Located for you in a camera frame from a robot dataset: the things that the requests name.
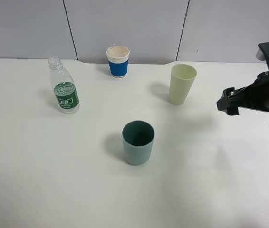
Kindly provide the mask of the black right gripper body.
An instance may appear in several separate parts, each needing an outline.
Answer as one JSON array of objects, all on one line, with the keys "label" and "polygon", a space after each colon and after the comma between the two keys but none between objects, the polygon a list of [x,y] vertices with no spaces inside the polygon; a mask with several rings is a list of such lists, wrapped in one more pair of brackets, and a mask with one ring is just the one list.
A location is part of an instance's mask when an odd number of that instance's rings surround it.
[{"label": "black right gripper body", "polygon": [[269,72],[259,74],[253,84],[243,92],[241,107],[263,112],[269,112]]}]

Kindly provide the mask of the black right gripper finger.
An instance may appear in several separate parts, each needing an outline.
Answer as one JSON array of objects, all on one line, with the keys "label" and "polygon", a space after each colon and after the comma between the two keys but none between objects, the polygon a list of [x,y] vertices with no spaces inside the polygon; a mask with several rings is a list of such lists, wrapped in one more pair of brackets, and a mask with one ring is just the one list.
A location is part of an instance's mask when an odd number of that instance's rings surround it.
[{"label": "black right gripper finger", "polygon": [[242,100],[241,92],[244,88],[235,89],[234,87],[223,90],[221,98],[217,101],[217,110],[225,112],[228,116],[239,115],[238,107]]}]

